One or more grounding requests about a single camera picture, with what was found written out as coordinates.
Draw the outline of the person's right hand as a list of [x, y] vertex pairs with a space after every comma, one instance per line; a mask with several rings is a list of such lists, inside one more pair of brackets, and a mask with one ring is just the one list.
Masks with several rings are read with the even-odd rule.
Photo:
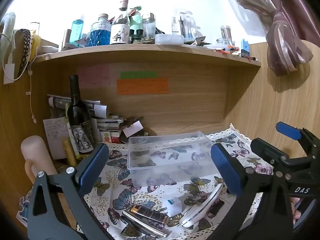
[[293, 217], [293, 224], [296, 223], [297, 220], [301, 217], [301, 212], [297, 210], [296, 205], [299, 203], [300, 198], [291, 197], [291, 210], [292, 210], [292, 217]]

